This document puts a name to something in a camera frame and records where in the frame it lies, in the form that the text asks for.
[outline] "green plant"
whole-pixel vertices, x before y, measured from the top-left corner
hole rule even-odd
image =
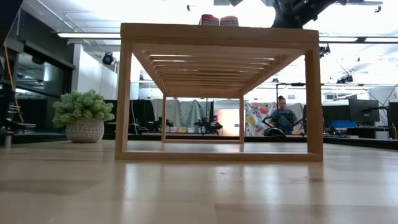
[[[90,90],[86,93],[72,92],[61,96],[53,104],[55,116],[52,122],[56,127],[66,126],[80,118],[94,118],[103,121],[114,119],[112,103],[105,103],[103,96]]]

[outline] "ceiling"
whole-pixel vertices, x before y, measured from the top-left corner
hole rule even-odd
[[[322,35],[398,35],[392,26],[398,20],[397,0],[383,0],[377,6],[341,6],[325,9],[318,20],[305,29],[319,30]],[[213,0],[25,0],[23,8],[57,32],[119,32],[122,22],[197,24],[202,14],[218,17],[238,16],[240,26],[269,27],[275,12],[261,0],[244,0],[236,7],[214,6]],[[119,40],[83,40],[85,50],[92,55],[113,51],[118,55]],[[373,78],[377,68],[396,70],[398,47],[395,45],[330,44],[331,54],[321,59],[322,82],[352,72],[357,82],[390,83],[387,76]],[[303,57],[277,74],[280,82],[304,82]]]

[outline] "red object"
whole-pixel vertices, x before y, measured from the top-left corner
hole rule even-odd
[[[213,15],[201,15],[199,20],[199,25],[207,25],[207,26],[219,26],[220,20]]]
[[[226,16],[220,19],[220,26],[239,26],[236,16]]]

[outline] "potted plant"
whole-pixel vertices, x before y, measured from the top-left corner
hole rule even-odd
[[[106,104],[94,90],[62,95],[53,107],[54,125],[58,128],[66,126],[67,139],[72,142],[98,142],[104,135],[104,121],[114,119],[113,104]]]

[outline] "white planter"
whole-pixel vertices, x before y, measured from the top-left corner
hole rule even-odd
[[[74,143],[95,143],[104,136],[104,121],[81,118],[68,124],[65,132]]]

